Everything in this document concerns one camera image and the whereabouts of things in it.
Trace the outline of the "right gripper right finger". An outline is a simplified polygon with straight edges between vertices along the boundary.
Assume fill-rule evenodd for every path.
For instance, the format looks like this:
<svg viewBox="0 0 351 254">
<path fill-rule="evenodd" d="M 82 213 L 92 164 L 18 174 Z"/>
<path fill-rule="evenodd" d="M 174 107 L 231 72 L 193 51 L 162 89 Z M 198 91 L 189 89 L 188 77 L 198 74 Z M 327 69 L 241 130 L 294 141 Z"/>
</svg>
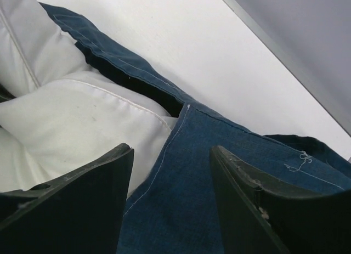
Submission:
<svg viewBox="0 0 351 254">
<path fill-rule="evenodd" d="M 283 182 L 222 146 L 210 169 L 225 253 L 350 253 L 350 192 Z"/>
</svg>

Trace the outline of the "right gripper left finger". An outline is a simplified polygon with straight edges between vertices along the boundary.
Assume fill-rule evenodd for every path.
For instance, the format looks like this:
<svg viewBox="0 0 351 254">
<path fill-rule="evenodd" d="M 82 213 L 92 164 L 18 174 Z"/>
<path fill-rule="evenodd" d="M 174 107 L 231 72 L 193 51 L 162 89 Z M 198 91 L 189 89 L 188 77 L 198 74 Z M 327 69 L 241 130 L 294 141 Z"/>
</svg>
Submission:
<svg viewBox="0 0 351 254">
<path fill-rule="evenodd" d="M 133 161 L 120 144 L 27 191 L 1 193 L 1 253 L 115 253 Z"/>
</svg>

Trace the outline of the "dark blue embroidered pillowcase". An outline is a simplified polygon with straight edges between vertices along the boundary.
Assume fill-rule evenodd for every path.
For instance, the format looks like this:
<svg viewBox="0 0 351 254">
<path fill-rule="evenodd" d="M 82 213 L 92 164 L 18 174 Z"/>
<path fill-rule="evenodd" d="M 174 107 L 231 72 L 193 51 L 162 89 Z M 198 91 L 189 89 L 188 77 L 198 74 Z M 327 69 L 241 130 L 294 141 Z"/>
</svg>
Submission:
<svg viewBox="0 0 351 254">
<path fill-rule="evenodd" d="M 118 253 L 225 253 L 210 169 L 215 146 L 302 189 L 350 192 L 350 163 L 323 142 L 253 133 L 194 100 L 84 16 L 43 7 L 90 65 L 178 118 L 150 175 L 127 200 Z"/>
</svg>

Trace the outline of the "white pillow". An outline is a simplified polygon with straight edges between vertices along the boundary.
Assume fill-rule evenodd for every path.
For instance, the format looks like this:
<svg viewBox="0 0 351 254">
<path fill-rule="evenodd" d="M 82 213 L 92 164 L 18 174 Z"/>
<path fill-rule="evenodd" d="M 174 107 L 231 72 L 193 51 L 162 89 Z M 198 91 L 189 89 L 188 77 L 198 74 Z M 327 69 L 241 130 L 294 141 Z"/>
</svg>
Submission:
<svg viewBox="0 0 351 254">
<path fill-rule="evenodd" d="M 121 143 L 135 150 L 128 191 L 149 176 L 177 119 L 86 63 L 36 0 L 1 0 L 1 191 L 29 190 Z"/>
</svg>

